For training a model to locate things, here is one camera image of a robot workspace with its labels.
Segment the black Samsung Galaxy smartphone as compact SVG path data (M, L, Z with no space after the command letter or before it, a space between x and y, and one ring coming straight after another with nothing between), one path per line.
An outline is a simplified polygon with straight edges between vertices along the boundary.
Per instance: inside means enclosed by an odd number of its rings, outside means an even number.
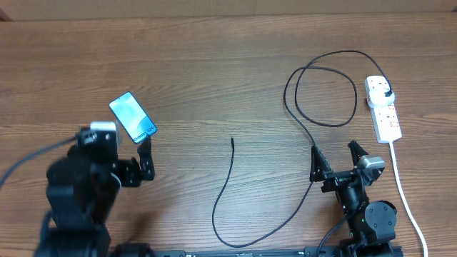
M134 143L139 144L157 132L156 125L130 91L114 99L109 108Z

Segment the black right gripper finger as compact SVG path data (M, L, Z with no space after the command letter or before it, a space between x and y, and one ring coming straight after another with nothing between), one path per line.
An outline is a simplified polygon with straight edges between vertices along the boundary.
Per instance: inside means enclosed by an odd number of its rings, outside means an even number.
M354 166L357 166L362 156L368 155L368 153L355 140L348 143L348 148L351 151Z
M317 146L311 147L310 182L324 181L333 173L330 164Z

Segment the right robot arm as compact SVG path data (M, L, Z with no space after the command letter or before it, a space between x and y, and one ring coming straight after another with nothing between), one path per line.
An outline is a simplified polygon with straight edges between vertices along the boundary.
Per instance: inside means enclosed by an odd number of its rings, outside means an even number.
M317 247L306 247L305 256L340 257L397 257L402 256L400 246L393 246L396 238L396 207L389 201L369 201L366 187L372 185L385 169L380 156L370 155L356 141L348 143L353 168L335 172L317 146L311 147L310 181L321 182L321 191L334 192L343 209L343 220L337 223ZM324 246L326 240L347 224L350 238L337 246Z

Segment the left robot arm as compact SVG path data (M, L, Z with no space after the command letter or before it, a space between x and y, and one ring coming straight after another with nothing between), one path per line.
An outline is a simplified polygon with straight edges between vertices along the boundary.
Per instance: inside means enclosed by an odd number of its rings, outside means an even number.
M51 210L42 223L36 256L109 255L106 221L118 192L155 176L150 139L140 143L137 152L138 158L119 159L109 133L77 138L66 157L46 172Z

